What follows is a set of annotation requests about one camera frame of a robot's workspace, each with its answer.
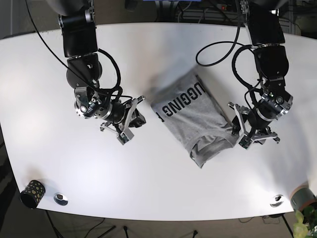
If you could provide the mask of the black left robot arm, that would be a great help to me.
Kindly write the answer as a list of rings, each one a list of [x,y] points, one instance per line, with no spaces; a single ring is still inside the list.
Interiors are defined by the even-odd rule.
[[[230,102],[235,111],[232,121],[232,135],[238,135],[238,143],[244,149],[252,144],[264,144],[273,139],[280,142],[270,123],[287,114],[293,104],[293,96],[285,87],[285,76],[289,61],[284,47],[285,38],[275,10],[285,4],[283,0],[237,0],[237,28],[245,25],[251,44],[243,45],[235,52],[231,67],[236,79],[248,90],[245,96],[251,98],[246,107]],[[259,74],[255,86],[247,83],[238,74],[236,60],[241,52],[252,52]]]

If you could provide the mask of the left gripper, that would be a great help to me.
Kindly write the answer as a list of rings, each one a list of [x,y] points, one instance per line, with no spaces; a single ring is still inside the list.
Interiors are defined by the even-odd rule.
[[[270,119],[262,119],[255,110],[247,107],[228,103],[236,116],[232,120],[232,136],[238,137],[238,144],[243,148],[249,148],[254,143],[263,145],[266,140],[273,139],[277,144],[280,142],[278,134],[271,130]]]

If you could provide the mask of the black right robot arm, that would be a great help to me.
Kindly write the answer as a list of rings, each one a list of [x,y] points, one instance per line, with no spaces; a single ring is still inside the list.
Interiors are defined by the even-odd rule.
[[[127,96],[127,101],[121,101],[124,95],[120,86],[121,73],[118,64],[97,45],[94,3],[91,0],[76,1],[75,7],[75,12],[58,17],[64,55],[67,58],[66,79],[74,89],[76,98],[74,108],[80,117],[101,119],[103,123],[100,130],[113,131],[118,141],[124,145],[134,136],[131,128],[138,128],[146,123],[144,116],[137,110],[137,105],[145,97]],[[110,88],[100,87],[102,65],[99,53],[106,56],[115,69],[116,83]]]

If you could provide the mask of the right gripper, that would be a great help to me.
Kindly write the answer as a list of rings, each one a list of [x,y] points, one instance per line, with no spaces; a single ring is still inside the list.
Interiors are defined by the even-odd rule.
[[[125,103],[112,100],[107,110],[99,110],[99,119],[104,120],[101,132],[110,131],[116,134],[122,145],[129,142],[134,137],[130,128],[139,128],[146,124],[145,117],[137,110],[138,104],[144,100],[145,97],[129,99]]]

